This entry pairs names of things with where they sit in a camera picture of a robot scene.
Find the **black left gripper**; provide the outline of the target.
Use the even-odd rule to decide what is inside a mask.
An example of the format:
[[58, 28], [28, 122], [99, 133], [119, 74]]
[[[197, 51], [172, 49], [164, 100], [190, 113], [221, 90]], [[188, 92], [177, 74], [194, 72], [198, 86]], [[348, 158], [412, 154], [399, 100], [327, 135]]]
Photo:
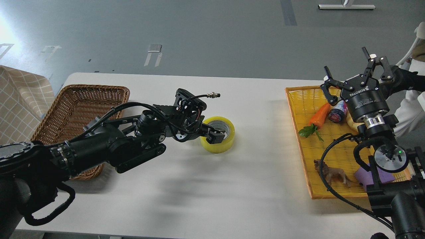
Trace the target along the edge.
[[201, 113], [166, 114], [166, 137], [186, 142], [201, 137], [207, 144], [215, 145], [224, 141], [230, 133], [227, 123], [203, 123]]

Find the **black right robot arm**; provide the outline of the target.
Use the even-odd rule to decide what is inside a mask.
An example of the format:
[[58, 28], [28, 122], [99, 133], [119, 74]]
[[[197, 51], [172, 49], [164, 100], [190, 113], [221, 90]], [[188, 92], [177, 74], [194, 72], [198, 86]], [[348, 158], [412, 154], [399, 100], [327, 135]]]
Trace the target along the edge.
[[[424, 76], [388, 63], [362, 48], [368, 64], [363, 73], [343, 82], [335, 80], [327, 66], [327, 78], [320, 85], [332, 106], [344, 102], [352, 120], [359, 123], [358, 135], [347, 133], [334, 140], [317, 162], [320, 178], [331, 194], [387, 226], [396, 239], [423, 239], [424, 151], [405, 149], [395, 139], [398, 124], [389, 115], [387, 98], [403, 90], [424, 91]], [[345, 140], [357, 142], [353, 150], [360, 167], [360, 182], [366, 188], [371, 209], [358, 206], [337, 193], [325, 176], [325, 156]]]

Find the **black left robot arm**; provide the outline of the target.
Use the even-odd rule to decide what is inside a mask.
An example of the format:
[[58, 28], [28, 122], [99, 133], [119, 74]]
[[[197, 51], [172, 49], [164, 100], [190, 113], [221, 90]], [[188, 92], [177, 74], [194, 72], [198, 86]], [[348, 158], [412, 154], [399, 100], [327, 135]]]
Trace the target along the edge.
[[178, 142], [205, 137], [209, 144], [230, 138], [203, 122], [203, 97], [179, 88], [172, 106], [127, 102], [96, 117], [80, 135], [56, 144], [40, 141], [1, 145], [1, 238], [8, 239], [22, 219], [47, 224], [66, 210], [76, 192], [65, 182], [106, 162], [124, 173], [166, 151], [165, 138]]

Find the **black gloved hand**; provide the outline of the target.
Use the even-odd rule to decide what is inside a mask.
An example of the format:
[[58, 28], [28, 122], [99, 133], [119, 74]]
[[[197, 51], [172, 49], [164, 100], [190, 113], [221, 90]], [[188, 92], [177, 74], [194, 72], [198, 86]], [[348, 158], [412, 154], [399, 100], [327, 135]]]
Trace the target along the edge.
[[404, 90], [425, 91], [425, 76], [419, 75], [418, 72], [401, 69], [396, 65], [390, 65], [390, 67], [393, 73], [393, 81], [380, 84], [380, 91], [384, 99]]

